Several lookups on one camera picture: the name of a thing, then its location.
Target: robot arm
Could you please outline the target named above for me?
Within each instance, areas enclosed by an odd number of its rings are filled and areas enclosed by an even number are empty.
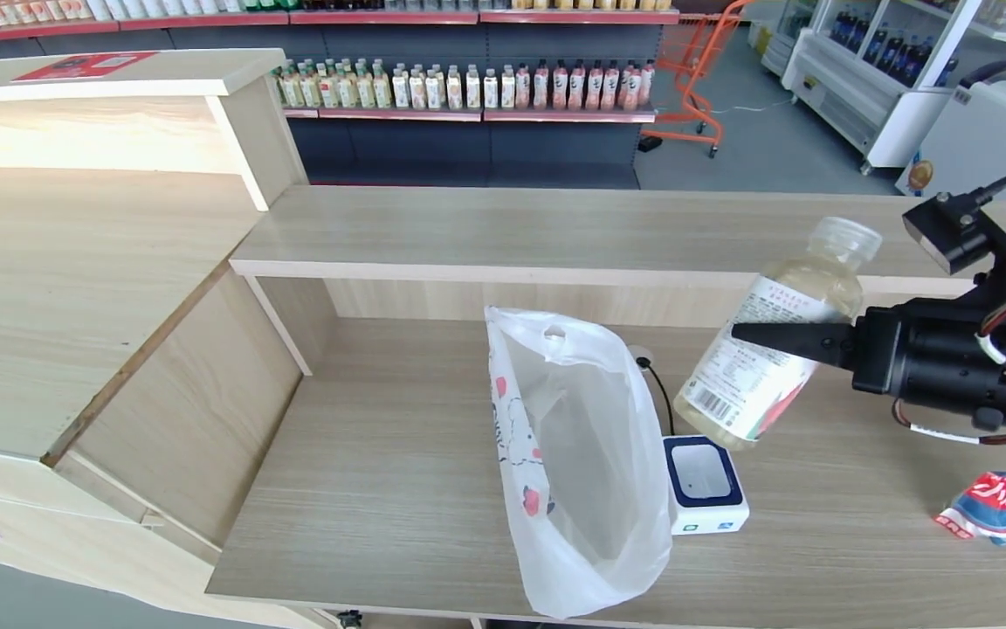
[[[965,195],[943,192],[903,215],[911,238],[947,274],[993,255],[987,274],[956,299],[916,298],[873,307],[849,323],[737,323],[731,335],[842,367],[851,385],[895,399],[891,415],[918,433],[1006,445],[1006,434],[963,437],[911,425],[902,404],[969,415],[973,427],[1006,427],[1006,231],[982,211],[1005,178]]]

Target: power cord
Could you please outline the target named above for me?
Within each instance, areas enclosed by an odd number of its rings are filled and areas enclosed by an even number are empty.
[[[640,355],[635,358],[636,365],[639,365],[640,369],[645,369],[651,371],[651,375],[654,375],[654,381],[658,382],[659,390],[662,390],[663,402],[666,402],[666,418],[670,422],[670,435],[674,435],[674,407],[670,404],[670,395],[666,392],[666,386],[663,386],[662,378],[659,378],[659,374],[655,373],[654,367],[651,367],[651,359],[647,358],[646,355]]]

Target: wooden countertop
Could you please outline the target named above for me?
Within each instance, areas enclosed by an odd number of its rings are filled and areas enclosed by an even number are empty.
[[[0,59],[0,101],[91,99],[107,96],[228,96],[285,60],[275,48],[160,50],[107,76],[27,81],[17,76],[71,55]]]
[[[805,251],[824,215],[883,235],[867,295],[960,295],[906,234],[898,195],[293,187],[231,256],[240,275],[729,288]],[[1006,206],[989,212],[1006,226]]]
[[[40,457],[255,225],[238,176],[0,169],[0,451]]]
[[[297,389],[208,593],[533,617],[503,511],[483,323],[339,325],[323,365]],[[618,331],[653,349],[671,390],[711,338]],[[735,454],[751,505],[743,530],[675,537],[651,591],[580,621],[1006,626],[1006,546],[957,539],[931,520],[978,474],[1006,469],[1006,447],[912,434],[891,421],[889,406],[823,367],[763,445]],[[968,427],[964,418],[914,415],[928,426]]]

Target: bottle cap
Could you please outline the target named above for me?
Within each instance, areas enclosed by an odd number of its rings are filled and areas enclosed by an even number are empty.
[[[814,227],[810,241],[826,243],[834,251],[850,252],[863,262],[871,262],[883,244],[883,237],[859,222],[827,215]]]

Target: barcode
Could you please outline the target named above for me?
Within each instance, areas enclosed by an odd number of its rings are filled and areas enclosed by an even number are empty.
[[[724,402],[718,395],[703,387],[695,395],[693,402],[702,411],[713,415],[713,419],[717,422],[723,422],[727,418],[727,414],[731,411],[731,404]]]

